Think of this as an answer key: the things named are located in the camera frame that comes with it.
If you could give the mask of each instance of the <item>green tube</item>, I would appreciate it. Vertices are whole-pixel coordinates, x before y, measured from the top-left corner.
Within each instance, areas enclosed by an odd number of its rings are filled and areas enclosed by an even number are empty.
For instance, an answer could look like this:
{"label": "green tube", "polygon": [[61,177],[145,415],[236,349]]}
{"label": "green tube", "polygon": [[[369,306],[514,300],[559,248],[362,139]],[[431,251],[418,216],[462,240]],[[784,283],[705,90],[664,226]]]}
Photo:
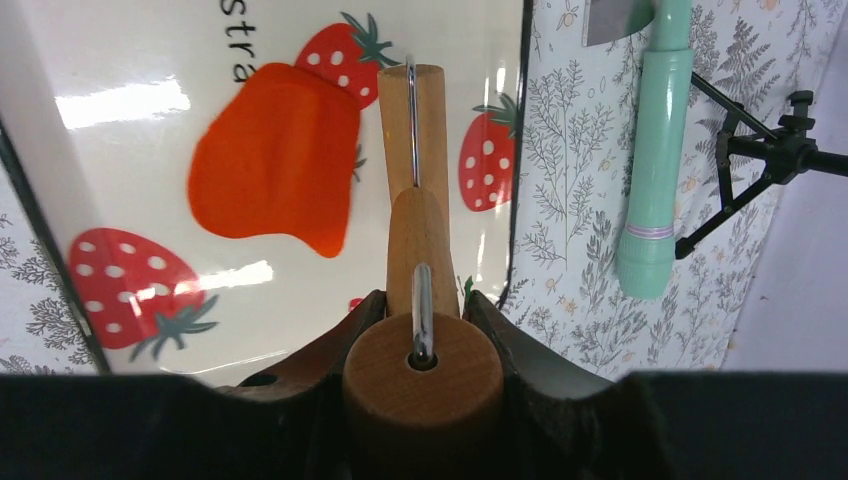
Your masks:
{"label": "green tube", "polygon": [[694,52],[689,48],[692,0],[664,0],[642,59],[639,113],[627,224],[616,267],[621,290],[655,299],[674,263],[674,194]]}

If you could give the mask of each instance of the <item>strawberry print tray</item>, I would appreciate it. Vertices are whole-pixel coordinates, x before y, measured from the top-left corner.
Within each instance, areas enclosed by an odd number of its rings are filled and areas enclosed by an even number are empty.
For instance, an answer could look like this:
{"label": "strawberry print tray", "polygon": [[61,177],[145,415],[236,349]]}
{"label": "strawberry print tray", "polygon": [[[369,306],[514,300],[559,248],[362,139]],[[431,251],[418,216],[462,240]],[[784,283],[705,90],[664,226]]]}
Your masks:
{"label": "strawberry print tray", "polygon": [[[445,70],[458,295],[473,284],[498,300],[511,263],[529,3],[3,2],[0,115],[37,199],[25,207],[49,226],[110,369],[234,385],[385,288],[376,75],[407,54]],[[293,235],[218,236],[192,216],[197,142],[269,63],[310,71],[361,108],[350,217],[332,258]]]}

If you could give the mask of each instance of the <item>metal pin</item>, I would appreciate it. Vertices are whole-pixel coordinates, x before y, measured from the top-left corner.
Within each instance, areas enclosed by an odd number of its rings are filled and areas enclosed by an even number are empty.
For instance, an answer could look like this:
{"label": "metal pin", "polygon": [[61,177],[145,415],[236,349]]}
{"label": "metal pin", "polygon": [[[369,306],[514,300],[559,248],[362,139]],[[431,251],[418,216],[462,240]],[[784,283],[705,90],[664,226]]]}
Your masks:
{"label": "metal pin", "polygon": [[412,355],[416,370],[436,366],[433,352],[433,283],[430,266],[419,263],[412,274]]}
{"label": "metal pin", "polygon": [[418,80],[416,77],[415,60],[412,55],[406,56],[406,81],[409,83],[409,138],[412,147],[412,185],[421,186],[419,176],[420,164],[418,157]]}

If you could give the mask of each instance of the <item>wooden handle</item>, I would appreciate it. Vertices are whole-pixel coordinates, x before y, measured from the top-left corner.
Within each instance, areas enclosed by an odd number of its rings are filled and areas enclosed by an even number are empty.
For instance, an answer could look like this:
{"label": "wooden handle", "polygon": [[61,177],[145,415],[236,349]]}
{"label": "wooden handle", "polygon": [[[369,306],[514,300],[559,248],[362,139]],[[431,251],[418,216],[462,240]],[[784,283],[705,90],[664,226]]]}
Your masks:
{"label": "wooden handle", "polygon": [[470,322],[434,315],[436,366],[414,370],[412,316],[366,330],[348,352],[345,412],[385,478],[475,478],[497,428],[503,373],[497,350]]}
{"label": "wooden handle", "polygon": [[[435,65],[417,65],[416,69],[420,186],[436,196],[445,233],[450,237],[445,71]],[[401,192],[413,186],[406,66],[381,70],[377,75],[377,87],[383,120],[389,195],[394,203]]]}
{"label": "wooden handle", "polygon": [[412,273],[419,263],[430,266],[433,312],[459,318],[459,300],[450,241],[436,197],[424,188],[408,188],[392,204],[386,268],[389,316],[412,312]]}

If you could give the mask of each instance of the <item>orange object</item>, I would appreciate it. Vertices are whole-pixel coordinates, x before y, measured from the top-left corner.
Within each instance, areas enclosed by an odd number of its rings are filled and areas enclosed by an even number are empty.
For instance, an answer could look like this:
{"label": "orange object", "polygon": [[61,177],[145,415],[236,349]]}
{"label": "orange object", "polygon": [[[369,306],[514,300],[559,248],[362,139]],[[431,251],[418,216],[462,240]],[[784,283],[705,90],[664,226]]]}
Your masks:
{"label": "orange object", "polygon": [[314,74],[263,66],[197,144],[194,218],[223,237],[288,234],[335,257],[350,216],[359,112],[356,98]]}

